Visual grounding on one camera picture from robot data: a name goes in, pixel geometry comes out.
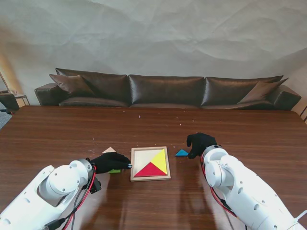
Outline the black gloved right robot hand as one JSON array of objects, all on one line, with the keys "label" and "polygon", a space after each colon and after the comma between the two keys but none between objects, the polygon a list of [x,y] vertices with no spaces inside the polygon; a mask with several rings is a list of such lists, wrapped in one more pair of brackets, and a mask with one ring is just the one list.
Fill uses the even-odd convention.
[{"label": "black gloved right robot hand", "polygon": [[203,152],[210,146],[214,146],[215,148],[220,147],[214,137],[203,133],[188,135],[187,146],[191,147],[191,150],[188,154],[189,159],[194,159],[197,156],[201,156]]}]

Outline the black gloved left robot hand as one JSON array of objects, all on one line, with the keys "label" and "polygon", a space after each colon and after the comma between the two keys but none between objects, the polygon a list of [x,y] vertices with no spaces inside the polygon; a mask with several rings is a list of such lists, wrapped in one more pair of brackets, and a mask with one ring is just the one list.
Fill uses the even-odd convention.
[{"label": "black gloved left robot hand", "polygon": [[131,169],[130,160],[117,152],[106,152],[101,156],[90,160],[91,164],[96,166],[96,173],[107,173],[111,170]]}]

